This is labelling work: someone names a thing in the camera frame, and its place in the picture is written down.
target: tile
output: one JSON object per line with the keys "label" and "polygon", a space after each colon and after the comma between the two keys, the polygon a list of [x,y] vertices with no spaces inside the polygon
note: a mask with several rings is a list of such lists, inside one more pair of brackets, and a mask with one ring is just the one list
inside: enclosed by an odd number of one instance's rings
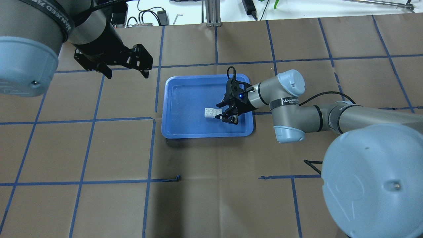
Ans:
{"label": "tile", "polygon": [[161,132],[162,120],[156,120],[154,137],[152,179],[175,178],[180,174],[184,179],[217,178],[219,146],[218,138],[166,139]]}
{"label": "tile", "polygon": [[117,28],[116,32],[124,45],[130,49],[136,44],[142,44],[153,57],[153,66],[158,66],[162,28],[162,26]]}
{"label": "tile", "polygon": [[357,104],[371,108],[408,107],[389,60],[337,60],[342,91]]}
{"label": "tile", "polygon": [[222,70],[217,70],[217,67],[215,65],[163,68],[160,72],[159,97],[157,99],[157,112],[154,115],[154,117],[161,118],[163,115],[163,100],[165,96],[165,84],[166,84],[166,81],[170,77],[186,76],[186,75],[217,75],[217,74],[226,74],[226,70],[224,70],[224,72]]}
{"label": "tile", "polygon": [[323,161],[327,148],[337,137],[332,131],[321,131],[306,134],[303,141],[286,144],[291,151],[282,158],[289,160],[291,174],[317,174],[304,160]]}
{"label": "tile", "polygon": [[[219,74],[226,74],[226,70],[230,65],[219,65],[217,66],[217,70]],[[246,75],[249,80],[250,84],[254,85],[266,79],[275,76],[275,70],[273,68],[273,63],[266,63],[266,64],[236,64],[232,65],[236,69],[237,74],[244,74]],[[255,110],[255,112],[268,112],[270,109],[268,106],[263,108],[259,108]]]}
{"label": "tile", "polygon": [[219,177],[255,177],[290,174],[289,147],[276,141],[271,115],[256,115],[255,130],[247,137],[219,138],[216,156]]}
{"label": "tile", "polygon": [[55,74],[39,121],[92,119],[101,80],[97,72]]}
{"label": "tile", "polygon": [[214,64],[214,27],[206,24],[166,26],[162,53],[162,65]]}
{"label": "tile", "polygon": [[153,120],[96,122],[84,180],[147,179]]}
{"label": "tile", "polygon": [[[304,77],[305,92],[299,97],[304,102],[310,97],[325,91],[339,91],[335,74],[330,61],[295,61],[276,63],[278,72],[285,72],[290,69],[298,70]],[[342,100],[340,95],[322,95],[310,101],[307,105],[320,105]]]}
{"label": "tile", "polygon": [[223,23],[217,28],[217,51],[219,63],[273,60],[266,22]]}
{"label": "tile", "polygon": [[77,192],[78,185],[16,187],[2,237],[68,237]]}
{"label": "tile", "polygon": [[38,124],[19,182],[79,181],[91,122]]}
{"label": "tile", "polygon": [[217,180],[152,183],[146,237],[220,237]]}
{"label": "tile", "polygon": [[73,238],[141,237],[146,183],[83,185]]}
{"label": "tile", "polygon": [[334,58],[386,56],[371,16],[329,17],[321,23]]}
{"label": "tile", "polygon": [[33,122],[37,117],[41,99],[0,94],[0,122]]}
{"label": "tile", "polygon": [[411,105],[423,106],[421,97],[423,57],[393,58],[392,60]]}
{"label": "tile", "polygon": [[374,16],[390,55],[423,54],[423,13]]}
{"label": "tile", "polygon": [[6,210],[12,188],[12,186],[0,187],[0,214],[4,214]]}
{"label": "tile", "polygon": [[222,237],[298,237],[291,180],[220,183]]}
{"label": "tile", "polygon": [[137,70],[113,71],[104,79],[97,118],[144,117],[154,115],[157,69],[145,79]]}
{"label": "tile", "polygon": [[33,125],[0,126],[0,183],[14,183]]}
{"label": "tile", "polygon": [[75,46],[65,42],[59,54],[59,65],[56,71],[85,70],[75,59]]}
{"label": "tile", "polygon": [[269,21],[276,60],[329,58],[317,18]]}
{"label": "tile", "polygon": [[304,238],[336,237],[333,221],[323,197],[321,178],[295,179],[301,231]]}

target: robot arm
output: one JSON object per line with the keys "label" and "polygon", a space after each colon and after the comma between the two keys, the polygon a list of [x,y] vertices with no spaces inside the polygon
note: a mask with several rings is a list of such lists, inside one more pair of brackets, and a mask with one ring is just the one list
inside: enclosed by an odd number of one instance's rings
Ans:
{"label": "robot arm", "polygon": [[321,177],[327,208],[349,237],[415,238],[423,233],[423,116],[343,101],[300,106],[305,82],[296,70],[245,90],[234,78],[227,84],[225,103],[217,105],[229,108],[216,118],[232,123],[246,111],[268,106],[279,143],[324,130],[341,134],[326,151]]}
{"label": "robot arm", "polygon": [[77,49],[74,58],[88,71],[111,78],[108,65],[122,65],[148,78],[151,55],[141,44],[126,47],[102,11],[94,11],[100,8],[96,6],[94,0],[1,0],[0,93],[43,94],[67,40]]}

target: blue plastic bin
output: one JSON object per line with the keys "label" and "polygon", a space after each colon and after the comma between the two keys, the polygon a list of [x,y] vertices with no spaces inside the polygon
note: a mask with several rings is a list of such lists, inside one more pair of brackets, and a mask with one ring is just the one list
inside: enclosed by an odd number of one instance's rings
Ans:
{"label": "blue plastic bin", "polygon": [[[243,74],[236,79],[249,83]],[[253,113],[238,117],[238,125],[205,118],[204,108],[217,108],[226,92],[226,75],[177,76],[166,81],[162,134],[166,138],[248,136],[253,132]]]}

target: white lego brick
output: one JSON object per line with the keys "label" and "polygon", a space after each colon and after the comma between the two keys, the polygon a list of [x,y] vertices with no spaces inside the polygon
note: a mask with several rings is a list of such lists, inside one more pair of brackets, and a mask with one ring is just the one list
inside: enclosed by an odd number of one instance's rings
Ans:
{"label": "white lego brick", "polygon": [[222,110],[220,108],[205,108],[204,109],[204,117],[206,118],[214,118],[216,115],[222,114]]}

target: white floor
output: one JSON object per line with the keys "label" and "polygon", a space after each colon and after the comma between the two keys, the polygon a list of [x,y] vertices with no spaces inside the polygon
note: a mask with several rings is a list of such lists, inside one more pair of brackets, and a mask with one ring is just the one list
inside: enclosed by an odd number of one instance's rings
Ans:
{"label": "white floor", "polygon": [[[266,1],[260,2],[253,0],[260,19]],[[361,15],[378,15],[378,14],[395,14],[408,13],[404,8],[395,8],[391,6],[373,5],[365,3],[347,2],[344,0],[279,0],[277,9],[273,9],[276,0],[270,0],[263,19],[295,19],[295,18],[313,18],[313,17],[341,17],[341,16],[361,16]],[[390,2],[405,3],[407,0],[385,0]],[[151,7],[163,7],[168,16],[169,23],[173,25],[177,14],[175,25],[197,24],[201,23],[201,0],[196,2],[182,1],[173,2],[170,0],[140,0],[140,9],[148,9]],[[128,2],[128,18],[136,17],[138,19],[137,0]],[[415,12],[423,12],[423,0],[412,0],[415,6]],[[241,22],[253,21],[251,16],[245,14],[242,0],[220,0],[220,16],[222,22]],[[145,23],[153,23],[157,25],[157,21],[150,13],[144,15]]]}

